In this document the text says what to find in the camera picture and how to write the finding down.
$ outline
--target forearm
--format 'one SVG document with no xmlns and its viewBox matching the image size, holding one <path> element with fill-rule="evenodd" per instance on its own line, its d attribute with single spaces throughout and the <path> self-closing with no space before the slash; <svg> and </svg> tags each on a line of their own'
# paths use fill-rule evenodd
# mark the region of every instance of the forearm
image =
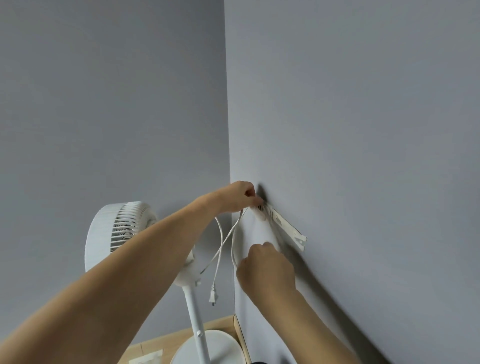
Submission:
<svg viewBox="0 0 480 364">
<path fill-rule="evenodd" d="M 265 312 L 298 364 L 358 364 L 297 290 L 277 299 Z"/>
<path fill-rule="evenodd" d="M 214 194 L 134 236 L 25 321 L 2 363 L 114 363 L 220 210 Z"/>
</svg>

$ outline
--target hand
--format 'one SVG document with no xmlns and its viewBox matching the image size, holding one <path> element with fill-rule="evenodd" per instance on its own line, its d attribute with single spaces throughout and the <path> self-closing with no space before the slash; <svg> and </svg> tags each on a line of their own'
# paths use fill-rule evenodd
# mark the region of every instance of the hand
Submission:
<svg viewBox="0 0 480 364">
<path fill-rule="evenodd" d="M 250 182 L 237 181 L 213 192 L 219 198 L 220 212 L 238 212 L 246 207 L 259 206 L 264 201 L 255 193 Z"/>
<path fill-rule="evenodd" d="M 250 247 L 237 268 L 237 278 L 264 316 L 272 305 L 296 292 L 293 265 L 271 243 Z"/>
</svg>

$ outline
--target gray wall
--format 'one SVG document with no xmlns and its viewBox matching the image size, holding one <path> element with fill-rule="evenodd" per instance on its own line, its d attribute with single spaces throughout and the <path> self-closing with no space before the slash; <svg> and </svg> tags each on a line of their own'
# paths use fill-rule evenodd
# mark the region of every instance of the gray wall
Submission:
<svg viewBox="0 0 480 364">
<path fill-rule="evenodd" d="M 229 182 L 222 1 L 0 1 L 0 339 L 84 271 L 105 204 L 160 217 Z M 225 228 L 230 218 L 223 218 Z M 209 259 L 211 224 L 197 246 Z M 234 311 L 231 262 L 199 290 Z M 172 287 L 135 342 L 190 326 Z"/>
<path fill-rule="evenodd" d="M 478 362 L 478 2 L 227 0 L 225 14 L 231 179 L 260 183 L 308 237 L 311 274 L 393 363 Z M 252 224 L 244 254 L 262 242 Z M 236 295 L 253 359 L 291 363 Z"/>
</svg>

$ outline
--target fan pole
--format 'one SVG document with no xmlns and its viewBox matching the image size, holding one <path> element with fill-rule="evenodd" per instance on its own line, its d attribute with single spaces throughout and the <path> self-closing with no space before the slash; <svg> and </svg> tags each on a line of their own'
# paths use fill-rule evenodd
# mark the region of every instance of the fan pole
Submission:
<svg viewBox="0 0 480 364">
<path fill-rule="evenodd" d="M 183 286 L 185 299 L 187 301 L 188 313 L 192 323 L 193 337 L 195 337 L 195 344 L 197 346 L 198 359 L 200 364 L 210 364 L 210 356 L 208 355 L 207 340 L 205 337 L 204 324 L 200 318 L 200 311 L 198 309 L 197 298 L 195 296 L 195 286 Z"/>
</svg>

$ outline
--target wooden floor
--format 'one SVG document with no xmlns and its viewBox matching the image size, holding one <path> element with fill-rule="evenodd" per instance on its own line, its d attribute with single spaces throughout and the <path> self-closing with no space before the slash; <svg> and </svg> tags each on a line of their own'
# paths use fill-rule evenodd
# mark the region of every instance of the wooden floor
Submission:
<svg viewBox="0 0 480 364">
<path fill-rule="evenodd" d="M 205 322 L 204 328 L 205 330 L 224 331 L 232 336 L 242 347 L 247 364 L 250 364 L 251 361 L 248 355 L 247 347 L 245 346 L 245 340 L 243 339 L 241 329 L 235 315 Z M 160 336 L 152 340 L 129 346 L 125 351 L 125 354 L 120 359 L 119 364 L 128 364 L 130 359 L 138 358 L 139 356 L 156 352 L 161 349 L 163 349 L 162 364 L 170 364 L 178 348 L 191 336 L 193 336 L 192 328 L 186 328 L 172 334 Z"/>
</svg>

